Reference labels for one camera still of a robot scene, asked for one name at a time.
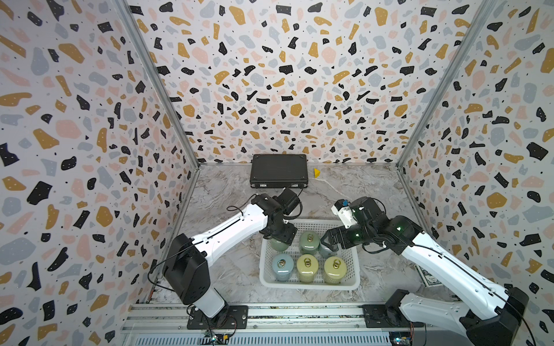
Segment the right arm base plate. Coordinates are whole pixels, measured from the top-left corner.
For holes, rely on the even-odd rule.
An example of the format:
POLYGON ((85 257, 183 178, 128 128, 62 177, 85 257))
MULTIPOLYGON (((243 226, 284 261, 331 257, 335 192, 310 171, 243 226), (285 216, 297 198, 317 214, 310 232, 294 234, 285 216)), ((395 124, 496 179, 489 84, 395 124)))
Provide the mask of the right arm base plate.
POLYGON ((362 315, 366 328, 409 328, 423 327, 421 322, 410 322, 400 312, 396 306, 387 306, 385 304, 365 304, 362 306, 362 315))

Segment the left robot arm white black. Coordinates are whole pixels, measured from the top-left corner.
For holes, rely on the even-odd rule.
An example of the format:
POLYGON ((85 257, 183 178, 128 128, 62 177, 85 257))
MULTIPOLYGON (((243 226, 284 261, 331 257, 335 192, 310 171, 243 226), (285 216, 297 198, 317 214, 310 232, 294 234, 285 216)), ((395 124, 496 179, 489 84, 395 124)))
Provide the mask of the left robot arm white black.
POLYGON ((222 324, 229 315, 229 304, 212 284, 210 267, 227 251, 256 233, 265 239, 275 239, 290 245, 297 233, 291 223, 303 210, 299 195, 289 188, 280 195, 254 194, 241 206, 229 206, 234 215, 207 232, 188 237, 176 236, 171 242, 167 258, 156 263, 151 271, 161 270, 168 287, 186 306, 198 308, 209 321, 222 324))

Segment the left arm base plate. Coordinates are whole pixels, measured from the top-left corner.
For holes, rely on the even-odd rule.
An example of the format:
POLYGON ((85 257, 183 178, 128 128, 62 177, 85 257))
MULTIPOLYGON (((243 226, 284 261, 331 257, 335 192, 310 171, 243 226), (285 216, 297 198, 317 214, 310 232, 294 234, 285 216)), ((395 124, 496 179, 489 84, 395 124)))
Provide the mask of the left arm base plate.
POLYGON ((248 323, 247 305, 226 306, 215 317, 206 317, 197 307, 189 311, 188 330, 244 330, 248 323))

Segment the blue-grey tea canister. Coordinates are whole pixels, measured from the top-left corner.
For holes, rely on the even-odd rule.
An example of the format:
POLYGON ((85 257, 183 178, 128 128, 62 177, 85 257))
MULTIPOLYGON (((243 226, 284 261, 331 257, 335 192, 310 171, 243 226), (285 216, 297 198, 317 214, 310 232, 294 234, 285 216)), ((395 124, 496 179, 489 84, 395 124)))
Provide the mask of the blue-grey tea canister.
POLYGON ((337 252, 334 252, 329 247, 325 246, 323 243, 320 243, 318 251, 319 251, 320 256, 324 259, 336 256, 338 254, 337 252))

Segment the blue tea canister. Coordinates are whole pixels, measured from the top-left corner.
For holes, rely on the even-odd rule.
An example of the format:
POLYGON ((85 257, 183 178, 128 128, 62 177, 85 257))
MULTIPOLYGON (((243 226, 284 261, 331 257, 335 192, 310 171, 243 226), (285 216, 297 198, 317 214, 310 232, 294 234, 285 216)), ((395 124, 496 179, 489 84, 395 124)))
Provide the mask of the blue tea canister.
POLYGON ((286 253, 278 253, 272 262, 272 271, 274 278, 278 282, 287 282, 294 272, 295 262, 293 258, 286 253))

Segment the green tea canister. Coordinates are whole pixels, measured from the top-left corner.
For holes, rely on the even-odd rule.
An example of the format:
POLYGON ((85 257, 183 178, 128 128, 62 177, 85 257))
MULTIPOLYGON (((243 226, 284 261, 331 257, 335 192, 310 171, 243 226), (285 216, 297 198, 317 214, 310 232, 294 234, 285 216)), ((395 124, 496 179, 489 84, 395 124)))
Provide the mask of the green tea canister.
POLYGON ((303 255, 313 255, 318 253, 320 247, 320 237, 314 232, 303 232, 300 236, 299 248, 303 255))
POLYGON ((289 248, 288 244, 278 241, 277 239, 271 239, 270 246, 277 252, 285 252, 289 248))

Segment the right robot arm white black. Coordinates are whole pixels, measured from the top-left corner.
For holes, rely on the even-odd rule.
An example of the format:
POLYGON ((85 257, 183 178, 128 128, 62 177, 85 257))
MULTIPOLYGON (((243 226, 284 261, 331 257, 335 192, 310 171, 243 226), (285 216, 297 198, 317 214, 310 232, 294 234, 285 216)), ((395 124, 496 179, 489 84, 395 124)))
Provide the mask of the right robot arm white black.
POLYGON ((390 250, 415 263, 459 298, 440 301, 398 289, 385 303, 389 324, 431 324, 461 334, 473 345, 513 344, 519 328, 526 324, 529 297, 521 289, 506 289, 478 274, 411 219, 389 218, 374 198, 337 200, 331 211, 342 225, 327 230, 322 245, 333 252, 379 245, 382 252, 390 250))

